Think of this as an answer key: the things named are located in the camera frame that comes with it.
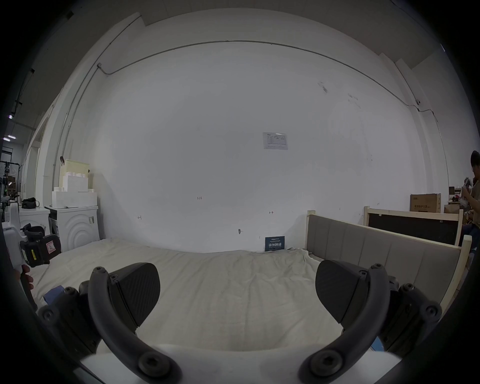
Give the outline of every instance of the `gray upholstered headboard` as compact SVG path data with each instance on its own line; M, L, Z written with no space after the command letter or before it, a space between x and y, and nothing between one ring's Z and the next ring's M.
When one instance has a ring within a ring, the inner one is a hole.
M460 281L469 248L469 244L460 248L322 216L308 216L306 250L313 255L365 268L380 263L400 285L414 284L429 299L439 302L443 310Z

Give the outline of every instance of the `white bed sheet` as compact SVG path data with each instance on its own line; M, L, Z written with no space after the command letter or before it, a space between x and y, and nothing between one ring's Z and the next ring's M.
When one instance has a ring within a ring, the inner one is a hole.
M32 269L37 302L58 285L78 289L94 267L153 263L160 298L137 335L150 345L247 351L328 344L342 327L315 292L319 261L304 250L191 253L105 239ZM102 343L98 353L107 352Z

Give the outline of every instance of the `wooden headboard frame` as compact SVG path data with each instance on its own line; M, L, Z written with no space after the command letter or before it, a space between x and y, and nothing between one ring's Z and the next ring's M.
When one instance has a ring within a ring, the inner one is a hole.
M416 217L419 219L430 220L449 220L458 222L456 229L455 244L458 246L460 242L460 233L462 231L463 224L463 210L460 209L458 214L456 213L431 213L431 212L410 212L410 211L392 211L389 209L373 209L368 205L363 208L363 225L368 227L368 221L370 213L375 215L390 215L390 216L403 216L403 217Z
M410 213L425 214L424 212L410 212ZM310 229L315 231L314 228L309 228L309 219L310 219L310 215L315 215L315 214L316 213L313 210L308 211L308 213L307 213L307 228L306 228L306 234L305 234L305 248L304 248L307 251L308 251L308 249L307 249L308 232L309 232ZM432 213L428 213L428 215L453 215L453 216L457 216L456 214L432 214ZM359 227L363 227L360 224L348 223L346 221L344 223L359 226ZM368 228L371 229L371 230L374 230L374 231L387 232L389 234L398 236L400 238L405 238L405 239L412 239L413 238L412 236L403 235L401 233L390 232L390 231L386 231L386 230L383 230L383 229L372 228L372 227L368 227ZM456 248L460 249L460 255L458 257L458 261L457 261L456 266L455 266L455 271L453 273L452 280L450 281L450 284L448 285L448 288L445 291L444 297L443 297L442 301L440 302L440 306L442 307L442 316L443 316L445 314L446 310L448 309L450 302L452 301L452 298L455 294L455 291L458 289L458 286L460 284L460 280L462 278L463 272L464 272L465 267L467 265L468 254L470 253L470 246L472 244L472 237L471 236L465 236L461 247L458 247L458 246L455 246L455 245L450 245L450 244L439 243L439 242L432 241L432 240L427 240L427 239L420 239L420 238L413 238L413 239L417 239L417 240L424 241L424 242L429 242L429 243L434 243L434 244L441 245L441 246L444 246L444 247L456 247Z

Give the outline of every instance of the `black curved handle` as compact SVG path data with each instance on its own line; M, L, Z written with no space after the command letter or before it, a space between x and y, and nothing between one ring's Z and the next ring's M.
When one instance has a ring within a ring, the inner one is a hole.
M88 306L98 333L112 353L147 383L177 383L180 369L168 356L137 338L120 320L108 293L109 274L96 267L88 283Z
M390 302L389 279L381 264L374 264L367 271L366 283L368 294L360 314L340 337L303 362L299 371L303 383L327 384L337 379L363 356L379 335Z

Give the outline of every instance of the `washing machine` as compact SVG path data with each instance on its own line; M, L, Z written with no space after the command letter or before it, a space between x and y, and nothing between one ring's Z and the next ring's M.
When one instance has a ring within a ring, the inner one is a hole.
M96 217L98 206L45 208L49 210L50 229L60 238L62 252L100 240Z
M42 207L37 207L33 209L18 208L18 216L20 217L20 228L23 228L26 224L31 224L33 227L42 227L45 230L45 235L49 235L49 214L50 211Z

